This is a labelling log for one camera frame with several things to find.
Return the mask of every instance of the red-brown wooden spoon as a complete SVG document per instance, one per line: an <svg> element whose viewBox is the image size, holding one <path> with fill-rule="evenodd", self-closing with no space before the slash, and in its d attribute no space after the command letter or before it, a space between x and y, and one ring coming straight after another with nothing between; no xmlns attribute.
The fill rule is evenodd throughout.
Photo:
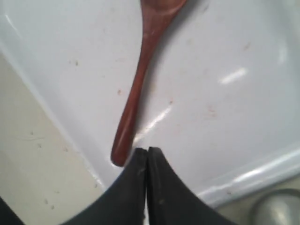
<svg viewBox="0 0 300 225"><path fill-rule="evenodd" d="M145 74L158 41L187 0L141 0L143 35L135 79L112 146L111 160L123 166L129 155Z"/></svg>

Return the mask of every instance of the wooden spoon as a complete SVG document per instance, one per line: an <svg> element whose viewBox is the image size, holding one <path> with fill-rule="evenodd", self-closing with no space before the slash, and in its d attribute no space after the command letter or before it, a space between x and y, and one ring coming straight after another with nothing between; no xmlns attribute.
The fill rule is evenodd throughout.
<svg viewBox="0 0 300 225"><path fill-rule="evenodd" d="M135 79L112 146L111 160L123 166L129 155L145 74L160 37L187 0L141 0L143 35Z"/></svg>

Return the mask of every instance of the white enamel surface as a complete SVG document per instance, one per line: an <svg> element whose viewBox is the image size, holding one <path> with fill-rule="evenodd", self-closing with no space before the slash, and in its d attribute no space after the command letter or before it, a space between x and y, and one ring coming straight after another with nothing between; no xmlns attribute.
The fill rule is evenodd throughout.
<svg viewBox="0 0 300 225"><path fill-rule="evenodd" d="M218 205L300 172L300 2L190 0L151 65L135 146ZM2 0L0 49L107 188L139 1Z"/></svg>

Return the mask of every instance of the spoon handle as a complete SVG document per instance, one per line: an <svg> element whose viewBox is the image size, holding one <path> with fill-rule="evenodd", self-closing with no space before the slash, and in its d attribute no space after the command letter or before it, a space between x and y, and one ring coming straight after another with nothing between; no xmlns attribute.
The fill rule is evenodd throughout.
<svg viewBox="0 0 300 225"><path fill-rule="evenodd" d="M155 49L155 42L155 40L151 41L151 38L143 35L142 49L135 78L112 146L111 161L117 166L123 166L130 153L135 135L135 122L139 108L143 82L149 62Z"/></svg>

